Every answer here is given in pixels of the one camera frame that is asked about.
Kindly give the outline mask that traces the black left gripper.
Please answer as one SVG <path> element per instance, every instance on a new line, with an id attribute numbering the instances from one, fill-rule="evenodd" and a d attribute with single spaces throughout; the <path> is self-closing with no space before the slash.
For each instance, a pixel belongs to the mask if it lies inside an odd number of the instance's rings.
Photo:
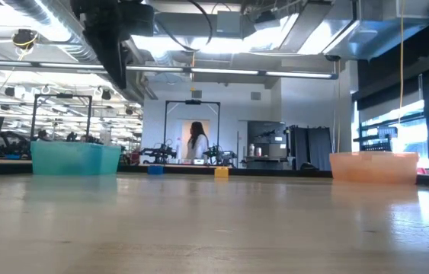
<path id="1" fill-rule="evenodd" d="M 111 81 L 126 88 L 126 64 L 119 38 L 127 38 L 123 0 L 70 0 L 72 13 L 83 23 L 83 36 L 94 50 Z"/>

